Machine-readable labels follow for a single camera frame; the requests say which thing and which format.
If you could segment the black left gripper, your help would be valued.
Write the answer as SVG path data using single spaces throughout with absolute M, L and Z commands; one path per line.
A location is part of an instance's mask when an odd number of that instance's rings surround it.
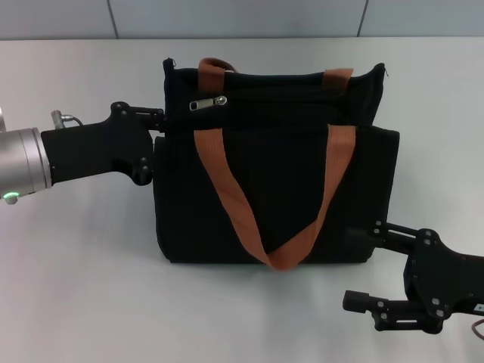
M 150 184 L 152 131 L 166 131 L 163 109 L 132 107 L 119 101 L 111 104 L 110 115 L 103 122 L 42 132 L 51 183 L 120 172 L 136 185 Z

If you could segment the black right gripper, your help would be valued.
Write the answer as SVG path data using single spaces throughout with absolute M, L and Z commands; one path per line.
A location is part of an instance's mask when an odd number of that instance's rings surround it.
M 346 227 L 346 247 L 365 257 L 377 248 L 408 255 L 404 287 L 410 301 L 345 292 L 343 309 L 370 312 L 377 331 L 438 333 L 454 313 L 483 315 L 483 258 L 449 249 L 435 231 L 375 221 Z

